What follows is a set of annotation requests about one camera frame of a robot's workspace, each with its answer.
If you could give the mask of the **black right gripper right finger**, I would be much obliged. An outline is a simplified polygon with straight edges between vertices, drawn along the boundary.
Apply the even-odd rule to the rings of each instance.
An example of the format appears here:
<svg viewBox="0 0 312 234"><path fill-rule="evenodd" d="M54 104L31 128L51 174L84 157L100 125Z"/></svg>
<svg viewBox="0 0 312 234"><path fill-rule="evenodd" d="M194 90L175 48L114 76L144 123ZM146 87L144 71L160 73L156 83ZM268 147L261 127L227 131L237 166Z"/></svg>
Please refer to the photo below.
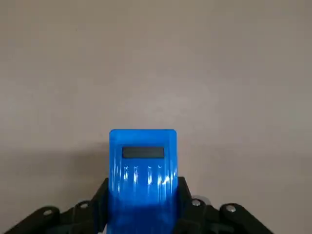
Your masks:
<svg viewBox="0 0 312 234"><path fill-rule="evenodd" d="M271 234L272 231L247 209L226 203L219 209L191 196L184 177L178 178L179 219L175 234Z"/></svg>

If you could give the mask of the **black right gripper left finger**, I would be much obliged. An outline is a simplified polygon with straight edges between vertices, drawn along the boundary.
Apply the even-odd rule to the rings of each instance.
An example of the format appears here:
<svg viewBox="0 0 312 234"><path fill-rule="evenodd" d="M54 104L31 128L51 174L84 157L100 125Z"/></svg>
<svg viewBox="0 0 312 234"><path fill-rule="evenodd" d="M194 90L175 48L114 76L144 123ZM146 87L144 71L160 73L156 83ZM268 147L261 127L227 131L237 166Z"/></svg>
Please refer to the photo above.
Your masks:
<svg viewBox="0 0 312 234"><path fill-rule="evenodd" d="M108 222L109 179L90 200L61 212L55 206L41 207L7 230L6 234L98 234Z"/></svg>

